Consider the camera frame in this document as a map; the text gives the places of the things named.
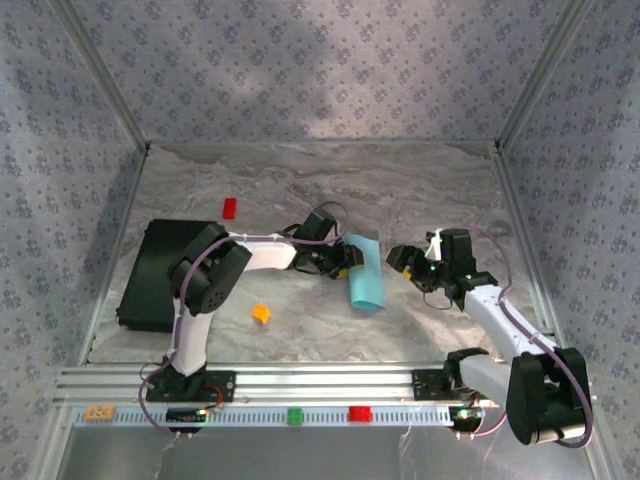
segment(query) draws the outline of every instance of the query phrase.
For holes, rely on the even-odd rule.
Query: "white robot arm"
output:
[[[261,270],[272,268],[275,270],[286,270],[291,266],[297,254],[296,248],[288,243],[280,243],[277,238],[280,235],[269,236],[272,239],[267,242],[237,242],[251,253],[251,258],[244,267],[243,272],[250,270]],[[171,364],[178,373],[188,377],[200,370],[207,362],[206,346],[209,336],[209,327],[213,311],[207,313],[193,314],[186,310],[179,329],[179,338],[176,339],[176,322],[180,311],[180,299],[173,299],[173,306],[176,311],[176,319],[173,325],[172,347],[167,352],[167,357],[173,358]]]
[[[503,289],[496,279],[476,270],[467,230],[440,229],[428,232],[427,240],[426,250],[393,248],[387,263],[421,292],[444,289],[452,303],[484,328],[502,355],[497,361],[477,348],[451,352],[445,362],[448,380],[502,405],[524,444],[583,436],[591,415],[582,355],[573,348],[560,349],[500,298]]]

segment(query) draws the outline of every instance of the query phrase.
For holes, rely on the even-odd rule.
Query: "black case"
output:
[[[171,333],[173,299],[169,267],[211,222],[152,220],[133,266],[120,306],[118,323],[130,330]]]

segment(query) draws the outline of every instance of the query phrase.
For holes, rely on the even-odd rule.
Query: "green block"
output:
[[[304,423],[304,412],[301,408],[287,409],[287,425],[302,425]]]

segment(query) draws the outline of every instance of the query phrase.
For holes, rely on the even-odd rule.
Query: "gray marble floor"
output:
[[[303,220],[325,200],[339,200],[351,212],[353,231],[379,239],[383,252],[398,243],[424,246],[428,229],[483,227],[507,247],[515,264],[511,299],[535,322],[528,280],[486,154],[437,143],[154,146],[96,328],[91,362],[161,358],[168,334],[128,331],[116,322],[115,309],[144,230],[154,218],[220,220],[225,197],[238,199],[237,219],[225,222],[238,233],[272,233]],[[487,240],[474,242],[479,268],[506,280],[499,252]],[[208,358],[439,361],[468,346],[492,350],[484,331],[465,314],[430,309],[401,275],[386,265],[384,274],[388,308],[367,312],[351,308],[347,280],[281,271],[246,273],[214,315]],[[443,296],[430,300],[446,305]],[[251,318],[257,303],[271,309],[266,326]]]

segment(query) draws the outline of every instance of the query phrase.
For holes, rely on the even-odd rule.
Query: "red block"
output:
[[[373,411],[371,407],[349,407],[349,421],[371,423],[373,421]]]
[[[224,208],[222,209],[222,218],[225,220],[233,220],[236,218],[236,208],[238,206],[238,200],[235,198],[225,198]]]

